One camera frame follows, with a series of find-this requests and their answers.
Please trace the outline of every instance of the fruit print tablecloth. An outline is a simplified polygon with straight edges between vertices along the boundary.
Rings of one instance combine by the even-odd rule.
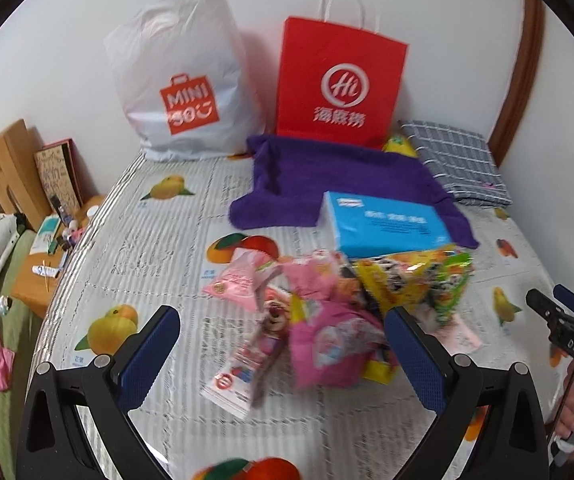
[[[94,323],[99,344],[114,344],[103,330],[115,335],[120,330],[110,330],[111,325],[125,332],[141,328],[158,306],[169,304],[181,316],[181,335],[143,406],[129,416],[174,479],[191,478],[227,457],[280,456],[298,466],[305,480],[390,480],[434,419],[400,371],[388,386],[363,381],[350,389],[295,390],[289,355],[283,352],[244,422],[199,394],[256,321],[239,306],[201,291],[224,265],[232,240],[273,243],[280,254],[305,254],[324,239],[316,228],[238,235],[230,230],[229,203],[249,191],[252,163],[218,158],[161,164],[139,157],[113,187],[72,257],[33,365],[51,360],[68,367],[77,356],[84,364],[93,358],[91,346],[75,348],[84,345],[85,336],[88,346],[96,345],[98,334],[89,333]],[[482,342],[471,357],[480,366],[498,368],[525,362],[548,415],[566,358],[550,352],[546,325],[526,306],[525,294],[536,287],[551,295],[552,282],[512,219],[493,209],[462,210],[480,241],[475,274],[459,304],[462,319]],[[89,413],[82,413],[100,466],[108,478],[118,478]],[[474,418],[466,435],[470,440],[463,440],[447,478],[462,470],[481,418]]]

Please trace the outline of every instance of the plaid cushion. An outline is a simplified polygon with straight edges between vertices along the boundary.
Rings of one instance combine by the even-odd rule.
[[[503,178],[482,136],[445,124],[400,124],[418,158],[455,200],[466,205],[508,206]]]

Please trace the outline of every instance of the wet wipes package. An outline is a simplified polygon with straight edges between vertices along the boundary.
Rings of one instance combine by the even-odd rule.
[[[435,249],[451,242],[429,205],[349,193],[325,193],[318,227],[328,249],[348,258]]]

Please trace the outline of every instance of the green bed sheet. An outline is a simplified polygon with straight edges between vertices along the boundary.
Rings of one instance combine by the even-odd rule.
[[[0,275],[0,296],[8,296],[35,238],[33,231],[25,231]],[[32,365],[33,349],[38,339],[42,319],[22,301],[12,300],[6,316],[0,316],[2,344],[16,353],[12,368],[12,387],[0,392],[0,468],[5,480],[16,478],[16,448],[20,420]]]

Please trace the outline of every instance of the white circle logo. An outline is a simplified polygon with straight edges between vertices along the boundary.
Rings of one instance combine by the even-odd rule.
[[[325,72],[320,81],[320,91],[334,106],[350,108],[367,97],[369,78],[359,66],[339,63]]]

